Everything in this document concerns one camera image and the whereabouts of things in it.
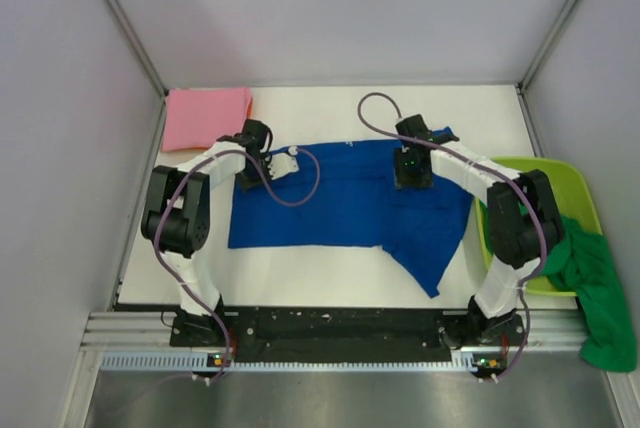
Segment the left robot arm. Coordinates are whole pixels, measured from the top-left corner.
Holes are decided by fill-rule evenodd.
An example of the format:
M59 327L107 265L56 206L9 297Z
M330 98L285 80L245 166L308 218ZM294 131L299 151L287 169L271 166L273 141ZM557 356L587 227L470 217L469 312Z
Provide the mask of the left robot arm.
M156 166L149 179L142 236L171 268L180 308L196 316L191 329L205 344L220 342L227 330L225 318L214 312L221 295L197 254L210 232L210 193L231 177L243 191L269 180L272 141L266 124L248 119L239 133L222 136L188 161L176 167Z

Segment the blue t shirt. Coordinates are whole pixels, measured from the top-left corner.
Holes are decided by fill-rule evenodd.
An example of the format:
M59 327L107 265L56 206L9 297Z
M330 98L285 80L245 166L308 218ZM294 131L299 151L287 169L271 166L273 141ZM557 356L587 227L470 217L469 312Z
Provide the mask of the blue t shirt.
M430 188L398 190L399 146L393 139L311 145L297 173L248 192L236 187L229 248L379 247L438 296L472 197L440 177Z

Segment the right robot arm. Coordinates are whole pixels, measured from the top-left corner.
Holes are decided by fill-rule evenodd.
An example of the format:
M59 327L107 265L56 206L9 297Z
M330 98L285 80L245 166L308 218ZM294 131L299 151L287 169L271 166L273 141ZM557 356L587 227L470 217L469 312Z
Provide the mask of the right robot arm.
M470 299L466 328L474 341L490 343L515 311L526 279L564 238L549 178L539 169L518 171L479 155L455 135L428 129L420 115L399 119L395 129L402 141L394 150L398 189L429 188L440 177L486 207L493 258Z

